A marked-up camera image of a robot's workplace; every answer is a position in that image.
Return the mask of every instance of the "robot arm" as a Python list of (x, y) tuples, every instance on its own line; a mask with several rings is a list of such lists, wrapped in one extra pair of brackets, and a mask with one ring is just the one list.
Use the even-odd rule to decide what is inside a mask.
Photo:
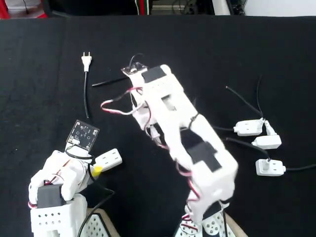
[[(205, 211), (213, 203), (228, 200), (235, 189), (238, 164), (207, 122), (185, 95), (182, 86), (167, 65), (148, 69), (135, 63), (122, 69), (134, 87), (142, 92), (131, 92), (137, 104), (143, 107), (133, 116), (141, 129), (155, 131), (161, 128), (171, 158), (186, 168), (191, 188), (185, 212), (200, 223)], [(187, 128), (201, 138), (197, 145), (185, 148), (180, 130)]]

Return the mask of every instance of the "table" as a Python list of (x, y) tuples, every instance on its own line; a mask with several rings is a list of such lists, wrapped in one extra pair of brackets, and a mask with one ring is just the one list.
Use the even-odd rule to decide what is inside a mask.
[[(256, 115), (225, 85), (261, 107), (282, 138), (271, 157), (285, 166), (315, 163), (316, 18), (107, 16), (0, 21), (1, 236), (32, 236), (27, 207), (30, 178), (53, 150), (63, 150), (76, 119), (100, 128), (92, 149), (118, 148), (123, 164), (100, 180), (116, 191), (103, 208), (121, 236), (172, 236), (189, 191), (169, 155), (133, 117), (99, 108), (128, 81), (88, 89), (92, 121), (84, 118), (81, 55), (90, 51), (89, 84), (122, 76), (131, 55), (171, 67), (187, 96), (211, 123), (232, 127)], [(129, 109), (128, 97), (115, 104)], [(221, 137), (235, 137), (219, 133)], [(254, 138), (244, 138), (251, 142)], [(239, 163), (227, 209), (249, 236), (312, 236), (315, 170), (259, 177), (257, 151), (227, 144)], [(83, 194), (94, 206), (104, 193)]]

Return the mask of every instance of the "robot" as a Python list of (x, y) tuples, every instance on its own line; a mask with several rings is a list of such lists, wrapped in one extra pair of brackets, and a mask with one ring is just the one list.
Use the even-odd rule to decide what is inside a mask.
[[(122, 96), (104, 101), (101, 109), (114, 114), (133, 115), (140, 128), (159, 147), (169, 151), (180, 175), (188, 178), (191, 191), (175, 236), (224, 236), (219, 230), (207, 228), (215, 219), (222, 221), (221, 213), (233, 196), (238, 169), (236, 160), (225, 149), (206, 118), (196, 111), (167, 65), (149, 69), (139, 62), (132, 63), (131, 60), (122, 72), (130, 78), (133, 86), (125, 92), (131, 94), (132, 110), (122, 112), (105, 107)], [(194, 142), (187, 145), (183, 141), (183, 133)], [(36, 209), (31, 209), (34, 236), (77, 236), (87, 207), (85, 198), (78, 192), (90, 181), (86, 171), (92, 160), (88, 152), (93, 145), (92, 143), (85, 147), (81, 146), (82, 143), (74, 134), (70, 134), (65, 152), (54, 151), (43, 169), (31, 179), (29, 207), (37, 205)], [(98, 165), (100, 164), (93, 166), (93, 172), (96, 172)], [(50, 182), (48, 184), (54, 182), (54, 185), (45, 185), (45, 181)], [(46, 186), (56, 186), (55, 191), (52, 191), (54, 195), (42, 195), (42, 189)], [(58, 213), (67, 215), (63, 216), (64, 223), (59, 223), (59, 228), (56, 228), (54, 216)], [(49, 225), (51, 228), (41, 222), (42, 215), (52, 215)]]

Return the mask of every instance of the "white power strip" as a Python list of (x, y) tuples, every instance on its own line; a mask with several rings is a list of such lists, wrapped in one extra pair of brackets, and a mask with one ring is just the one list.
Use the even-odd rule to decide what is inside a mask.
[(90, 217), (84, 230), (85, 233), (82, 233), (80, 237), (109, 237), (106, 226), (98, 214)]
[(103, 153), (95, 159), (94, 166), (101, 166), (102, 172), (109, 170), (119, 164), (122, 164), (122, 157), (119, 154), (119, 151), (114, 148), (108, 152)]

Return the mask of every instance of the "white plug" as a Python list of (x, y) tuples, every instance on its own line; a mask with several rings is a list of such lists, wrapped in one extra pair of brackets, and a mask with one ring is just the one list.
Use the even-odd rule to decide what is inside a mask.
[(103, 153), (95, 159), (95, 166), (101, 166), (102, 172), (109, 170), (119, 164), (122, 164), (122, 157), (116, 148)]
[(238, 136), (256, 136), (262, 133), (263, 123), (263, 118), (239, 121), (234, 127), (234, 132)]
[(88, 52), (88, 55), (85, 55), (85, 52), (83, 52), (83, 56), (81, 57), (82, 63), (83, 63), (83, 71), (89, 72), (89, 66), (92, 60), (92, 57), (90, 56), (90, 52)]
[(264, 150), (278, 148), (282, 144), (280, 136), (277, 135), (267, 120), (264, 123), (267, 130), (267, 136), (256, 137), (251, 144)]
[(256, 161), (256, 171), (259, 176), (281, 176), (285, 172), (282, 161), (259, 159)]

